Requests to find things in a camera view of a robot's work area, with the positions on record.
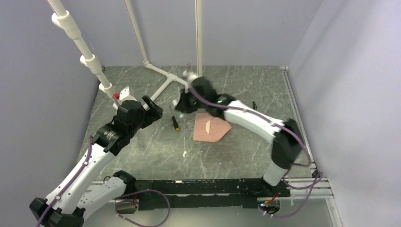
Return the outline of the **tan paper letter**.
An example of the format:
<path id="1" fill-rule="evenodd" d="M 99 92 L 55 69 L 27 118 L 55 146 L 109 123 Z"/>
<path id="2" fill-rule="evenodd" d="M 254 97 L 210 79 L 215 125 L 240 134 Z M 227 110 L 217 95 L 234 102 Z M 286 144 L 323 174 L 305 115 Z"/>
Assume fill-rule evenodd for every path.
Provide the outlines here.
<path id="1" fill-rule="evenodd" d="M 211 120 L 209 120 L 205 123 L 205 131 L 207 132 L 207 134 L 210 134 L 210 124 L 211 124 Z"/>

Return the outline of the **pink envelope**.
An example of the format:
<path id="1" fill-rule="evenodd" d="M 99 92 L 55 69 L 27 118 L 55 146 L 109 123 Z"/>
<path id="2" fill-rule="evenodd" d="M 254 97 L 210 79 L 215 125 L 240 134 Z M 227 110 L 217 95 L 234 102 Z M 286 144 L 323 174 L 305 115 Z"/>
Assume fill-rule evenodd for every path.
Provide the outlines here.
<path id="1" fill-rule="evenodd" d="M 205 131 L 205 123 L 211 120 L 210 134 Z M 208 113 L 196 113 L 193 140 L 202 142 L 218 142 L 226 135 L 232 126 L 218 117 L 213 117 Z"/>

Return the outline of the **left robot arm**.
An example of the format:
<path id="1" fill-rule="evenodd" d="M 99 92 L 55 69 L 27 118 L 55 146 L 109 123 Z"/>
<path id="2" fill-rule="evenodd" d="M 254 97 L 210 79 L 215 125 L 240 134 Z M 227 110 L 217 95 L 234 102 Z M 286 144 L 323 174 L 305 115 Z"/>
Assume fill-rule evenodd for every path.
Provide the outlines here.
<path id="1" fill-rule="evenodd" d="M 135 177 L 122 170 L 90 192 L 87 189 L 138 130 L 162 118 L 161 107 L 148 96 L 142 99 L 147 109 L 139 101 L 123 101 L 112 120 L 89 137 L 87 151 L 67 177 L 45 198 L 31 202 L 29 208 L 37 220 L 36 226 L 81 227 L 110 200 L 120 196 L 128 199 L 135 194 Z"/>

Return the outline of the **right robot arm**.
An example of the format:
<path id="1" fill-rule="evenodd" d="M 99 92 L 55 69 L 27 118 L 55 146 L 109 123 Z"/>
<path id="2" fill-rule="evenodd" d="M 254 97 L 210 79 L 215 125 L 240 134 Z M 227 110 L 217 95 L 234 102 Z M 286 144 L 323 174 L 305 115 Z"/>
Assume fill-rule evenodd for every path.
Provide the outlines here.
<path id="1" fill-rule="evenodd" d="M 274 195 L 279 190 L 279 182 L 306 149 L 297 122 L 269 117 L 231 95 L 218 94 L 211 82 L 197 73 L 185 71 L 182 78 L 188 82 L 188 88 L 181 90 L 179 98 L 174 100 L 176 111 L 190 114 L 204 109 L 209 115 L 238 124 L 271 143 L 272 164 L 260 186 L 264 195 Z"/>

